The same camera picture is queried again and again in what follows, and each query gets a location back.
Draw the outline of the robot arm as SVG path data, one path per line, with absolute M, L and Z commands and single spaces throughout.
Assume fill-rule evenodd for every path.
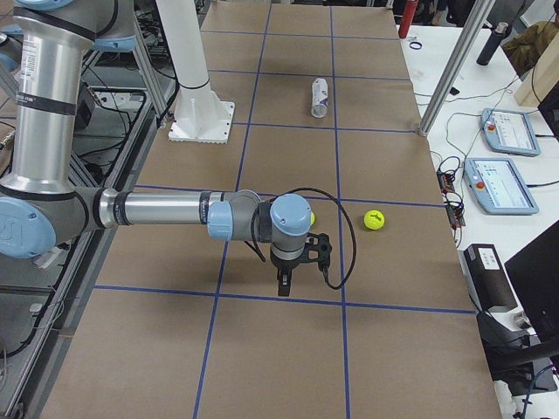
M 17 128 L 1 180 L 1 252 L 34 258 L 82 233 L 131 224 L 202 224 L 210 237 L 270 246 L 278 293 L 311 248 L 308 201 L 287 193 L 264 202 L 250 191 L 141 194 L 79 188 L 69 181 L 82 58 L 92 48 L 135 48 L 130 1 L 19 1 L 23 32 Z

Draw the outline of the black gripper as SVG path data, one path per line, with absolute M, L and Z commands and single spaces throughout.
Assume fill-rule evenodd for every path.
M 279 258 L 276 255 L 271 255 L 271 261 L 273 265 L 277 268 L 278 274 L 278 296 L 279 297 L 289 297 L 290 296 L 290 276 L 293 270 L 302 263 L 302 256 L 298 258 L 286 260 L 284 258 Z

